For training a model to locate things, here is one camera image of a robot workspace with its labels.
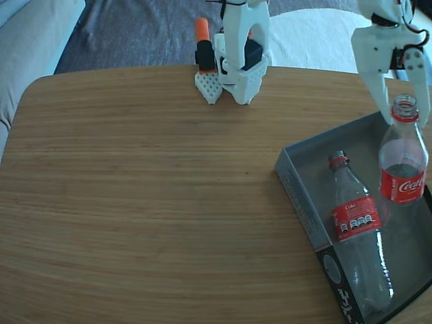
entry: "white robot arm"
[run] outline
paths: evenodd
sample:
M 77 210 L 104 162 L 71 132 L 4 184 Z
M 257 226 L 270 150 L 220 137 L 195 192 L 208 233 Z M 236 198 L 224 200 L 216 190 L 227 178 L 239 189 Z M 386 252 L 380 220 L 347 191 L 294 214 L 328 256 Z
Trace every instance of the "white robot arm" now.
M 199 53 L 198 44 L 196 60 L 200 71 L 195 76 L 195 84 L 209 103 L 215 103 L 225 89 L 232 93 L 237 103 L 247 104 L 259 92 L 269 64 L 267 1 L 207 1 L 222 4 L 223 32 L 214 37 L 214 52 L 209 40 L 201 44 L 204 48 L 201 51 L 207 49 L 207 53 Z M 357 29 L 352 36 L 358 73 L 384 119 L 392 124 L 384 74 L 389 70 L 406 70 L 414 86 L 423 128 L 431 110 L 423 53 L 429 32 L 411 25 L 410 0 L 358 0 L 358 7 L 373 23 L 371 27 Z
M 269 64 L 270 15 L 267 1 L 208 2 L 222 3 L 223 32 L 217 33 L 213 40 L 217 72 L 213 69 L 206 72 L 201 68 L 204 59 L 199 57 L 205 55 L 198 53 L 198 44 L 196 58 L 200 72 L 195 75 L 195 85 L 211 104 L 219 98 L 222 88 L 230 92 L 237 103 L 249 104 L 259 92 Z
M 358 0 L 358 7 L 373 23 L 368 28 L 356 29 L 352 36 L 358 73 L 391 125 L 384 74 L 389 70 L 406 70 L 417 98 L 420 127 L 425 127 L 431 104 L 423 46 L 429 40 L 429 33 L 411 25 L 410 0 Z

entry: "cardboard box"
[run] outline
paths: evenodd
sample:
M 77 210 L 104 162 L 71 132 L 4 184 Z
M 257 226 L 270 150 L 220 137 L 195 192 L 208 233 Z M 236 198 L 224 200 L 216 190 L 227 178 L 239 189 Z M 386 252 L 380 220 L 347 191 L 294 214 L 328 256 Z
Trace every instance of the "cardboard box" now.
M 396 239 L 383 234 L 385 262 L 394 289 L 391 305 L 364 318 L 346 277 L 341 259 L 344 247 L 335 234 L 331 210 L 335 184 L 328 156 L 343 150 L 350 166 L 379 204 L 378 152 L 388 126 L 380 113 L 358 119 L 284 148 L 276 172 L 326 272 L 347 323 L 384 323 L 408 306 L 432 284 L 432 197 L 426 188 L 416 215 Z

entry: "wood grain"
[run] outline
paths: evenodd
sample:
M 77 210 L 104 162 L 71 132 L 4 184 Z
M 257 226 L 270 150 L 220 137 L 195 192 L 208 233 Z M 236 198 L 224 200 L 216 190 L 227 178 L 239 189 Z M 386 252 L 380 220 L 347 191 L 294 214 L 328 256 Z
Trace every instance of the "wood grain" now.
M 273 167 L 283 146 L 374 112 L 368 92 L 351 74 L 271 68 L 250 106 L 209 106 L 194 73 L 26 91 L 0 168 L 0 323 L 343 323 Z M 394 323 L 429 322 L 431 303 Z

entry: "transparent bottle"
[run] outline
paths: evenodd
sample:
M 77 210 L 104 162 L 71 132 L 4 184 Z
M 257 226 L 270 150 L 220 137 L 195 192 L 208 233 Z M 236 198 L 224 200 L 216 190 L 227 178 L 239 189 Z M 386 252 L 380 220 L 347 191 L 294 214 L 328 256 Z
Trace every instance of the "transparent bottle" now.
M 381 218 L 392 235 L 406 236 L 425 188 L 429 155 L 417 125 L 416 99 L 401 94 L 391 108 L 394 124 L 379 149 Z
M 335 176 L 335 248 L 364 318 L 384 311 L 394 295 L 384 258 L 381 221 L 372 196 L 344 151 L 329 157 Z

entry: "coca-cola label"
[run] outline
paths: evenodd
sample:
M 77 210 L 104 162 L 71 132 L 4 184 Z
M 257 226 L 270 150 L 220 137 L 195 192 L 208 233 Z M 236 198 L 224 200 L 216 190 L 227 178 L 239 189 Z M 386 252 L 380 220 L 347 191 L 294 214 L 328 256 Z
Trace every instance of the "coca-cola label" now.
M 377 207 L 371 196 L 350 201 L 333 210 L 339 240 L 346 240 L 370 230 L 381 228 Z
M 381 169 L 380 191 L 387 199 L 404 204 L 419 199 L 425 191 L 426 173 L 413 178 L 398 178 Z

